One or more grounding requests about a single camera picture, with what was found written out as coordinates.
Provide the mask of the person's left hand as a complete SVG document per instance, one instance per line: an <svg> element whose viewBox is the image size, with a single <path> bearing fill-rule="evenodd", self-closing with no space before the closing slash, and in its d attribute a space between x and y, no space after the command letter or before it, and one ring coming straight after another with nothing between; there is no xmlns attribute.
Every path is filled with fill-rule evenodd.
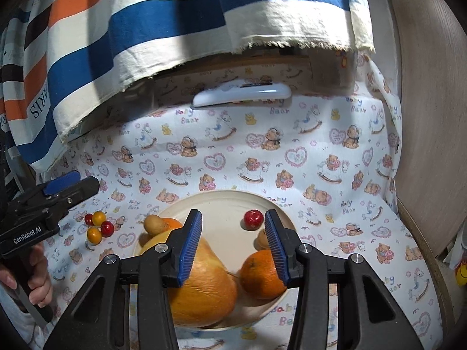
<svg viewBox="0 0 467 350"><path fill-rule="evenodd" d="M51 303L53 296L53 287L51 277L48 273L48 260L44 253L42 243L34 245L29 257L29 263L32 267L32 276L28 285L31 289L29 301L38 307L45 307ZM9 269L1 265L0 270L1 283L12 290L16 289L18 283Z"/></svg>

